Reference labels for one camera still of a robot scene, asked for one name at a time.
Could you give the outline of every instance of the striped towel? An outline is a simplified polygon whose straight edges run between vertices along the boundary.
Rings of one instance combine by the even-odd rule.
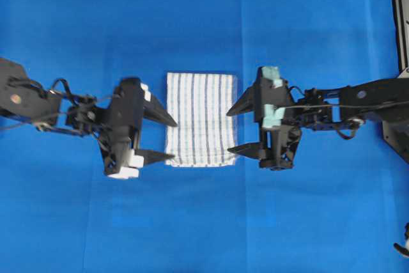
[[[228,166],[237,144],[236,121],[226,116],[236,100],[237,78],[222,74],[167,74],[167,112],[178,123],[167,127],[166,164],[184,167]]]

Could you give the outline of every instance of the black wire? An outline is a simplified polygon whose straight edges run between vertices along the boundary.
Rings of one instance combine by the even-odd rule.
[[[293,89],[297,89],[298,92],[300,92],[302,96],[305,96],[302,90],[298,86],[290,86],[288,90],[291,92]]]
[[[404,102],[391,102],[388,104],[377,104],[377,105],[341,105],[341,104],[325,104],[325,105],[282,105],[278,108],[286,108],[286,109],[307,109],[307,108],[328,108],[328,107],[340,107],[340,108],[347,108],[347,109],[385,109],[389,107],[394,107],[396,105],[408,105],[409,100],[405,100]]]
[[[38,81],[29,79],[29,78],[22,78],[22,79],[12,79],[8,81],[8,85],[10,86],[35,86],[40,91],[40,96],[45,97],[45,90],[41,83]]]
[[[104,100],[107,100],[107,99],[110,99],[110,98],[115,98],[115,97],[116,97],[116,95],[114,95],[114,96],[110,95],[110,96],[98,98],[98,99],[96,99],[94,102],[92,102],[90,104],[85,104],[84,107],[92,107],[93,105],[95,105],[98,102],[102,102]],[[32,124],[32,123],[35,123],[37,121],[49,120],[50,118],[55,118],[55,117],[57,117],[59,115],[62,115],[62,114],[70,115],[70,114],[73,114],[73,113],[75,113],[77,111],[78,111],[78,109],[72,109],[72,110],[67,111],[67,112],[56,112],[56,113],[48,114],[48,115],[45,115],[45,116],[40,116],[38,118],[32,119],[31,121],[22,121],[21,123],[17,123],[17,124],[14,124],[14,125],[0,127],[0,131],[19,128],[19,127],[24,126],[26,124]]]
[[[100,138],[95,134],[95,132],[92,132],[91,135],[97,140],[98,144],[100,145],[100,147],[105,150],[106,152],[109,152],[108,147],[106,147],[103,142],[101,142]]]
[[[341,132],[341,130],[339,130],[339,129],[336,129],[335,131],[336,131],[337,134],[338,134],[341,138],[343,138],[344,140],[353,139],[353,138],[355,137],[355,134],[357,134],[357,129],[352,129],[351,134],[350,134],[349,136],[346,135],[346,134],[343,134],[343,133]]]
[[[70,86],[68,85],[68,81],[67,81],[67,80],[65,80],[65,79],[63,79],[63,78],[58,78],[58,79],[56,79],[56,80],[52,83],[52,86],[51,86],[50,90],[51,90],[51,91],[54,90],[55,87],[56,87],[56,85],[57,85],[59,82],[61,82],[61,83],[63,84],[63,86],[64,86],[65,95],[67,96],[67,99],[68,99],[69,101],[71,101],[71,103],[72,103],[73,105],[78,106],[77,102],[74,100],[74,97],[73,97],[73,95],[72,95],[72,93],[71,93]]]

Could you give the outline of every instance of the cloth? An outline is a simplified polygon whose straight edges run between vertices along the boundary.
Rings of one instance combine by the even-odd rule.
[[[166,164],[184,167],[229,166],[235,154],[235,119],[226,116],[236,101],[237,78],[224,74],[167,74],[167,112],[178,123],[167,128]]]

